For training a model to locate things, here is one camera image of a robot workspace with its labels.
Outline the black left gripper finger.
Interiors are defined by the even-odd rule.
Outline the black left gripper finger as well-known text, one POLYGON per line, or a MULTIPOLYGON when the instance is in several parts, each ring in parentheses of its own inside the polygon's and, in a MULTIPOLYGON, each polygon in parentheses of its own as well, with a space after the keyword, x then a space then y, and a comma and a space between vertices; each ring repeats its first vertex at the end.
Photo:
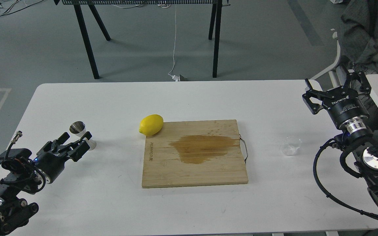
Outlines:
POLYGON ((61 146, 69 139, 69 133, 63 133, 59 138, 53 140, 50 146, 61 146))
POLYGON ((92 137, 92 134, 89 131, 86 131, 79 140, 67 144, 66 160, 71 159, 74 162, 78 162, 82 156, 91 149, 87 140, 90 140, 92 137))

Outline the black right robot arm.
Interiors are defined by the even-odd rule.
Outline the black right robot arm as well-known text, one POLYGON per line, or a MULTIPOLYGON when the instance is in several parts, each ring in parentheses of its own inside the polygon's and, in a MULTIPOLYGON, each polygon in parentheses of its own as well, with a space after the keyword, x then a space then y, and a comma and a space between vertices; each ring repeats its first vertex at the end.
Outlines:
POLYGON ((371 85, 363 73, 348 73, 342 86, 327 91, 313 89, 305 79, 306 91, 303 101, 313 114, 325 109, 335 127, 342 133, 327 140, 317 152, 313 161, 313 176, 316 184, 327 198, 361 215, 378 220, 378 214, 352 207, 331 194, 321 183, 317 174, 318 159, 327 147, 342 151, 339 161, 342 169, 355 178, 363 178, 368 192, 378 207, 378 141, 365 124, 369 112, 359 100, 360 95, 369 95, 371 85))

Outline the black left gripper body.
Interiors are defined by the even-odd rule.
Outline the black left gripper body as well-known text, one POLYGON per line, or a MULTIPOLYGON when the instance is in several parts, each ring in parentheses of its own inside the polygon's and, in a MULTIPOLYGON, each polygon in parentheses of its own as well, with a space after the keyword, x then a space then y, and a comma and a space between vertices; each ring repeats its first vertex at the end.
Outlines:
POLYGON ((53 183, 64 171, 66 161, 71 159, 69 152, 76 147, 73 143, 62 145, 59 140, 53 140, 48 141, 37 152, 33 164, 42 173, 47 184, 53 183))

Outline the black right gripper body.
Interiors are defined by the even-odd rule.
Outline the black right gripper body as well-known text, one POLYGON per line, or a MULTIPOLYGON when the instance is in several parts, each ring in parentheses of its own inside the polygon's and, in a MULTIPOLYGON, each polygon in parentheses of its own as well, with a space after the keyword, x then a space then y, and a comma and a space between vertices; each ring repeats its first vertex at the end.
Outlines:
POLYGON ((328 96, 322 101, 335 127, 339 130, 345 128, 348 120, 361 118, 366 120, 369 113, 358 99, 358 92, 348 87, 339 86, 327 91, 328 96))

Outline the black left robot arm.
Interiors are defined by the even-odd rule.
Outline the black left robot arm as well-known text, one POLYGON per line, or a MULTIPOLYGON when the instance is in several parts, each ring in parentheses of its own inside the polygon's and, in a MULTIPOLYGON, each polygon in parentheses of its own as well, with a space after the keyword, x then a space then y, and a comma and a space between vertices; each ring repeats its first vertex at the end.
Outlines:
POLYGON ((79 140, 65 144, 69 139, 67 132, 58 139, 47 142, 36 157, 29 149, 14 149, 12 146, 22 136, 17 131, 6 151, 0 154, 0 165, 9 174, 0 179, 0 236, 8 235, 19 227, 25 226, 37 214, 37 203, 27 203, 17 195, 23 191, 36 194, 45 185, 53 183, 63 172, 68 160, 77 162, 93 146, 89 144, 91 133, 85 131, 79 140))

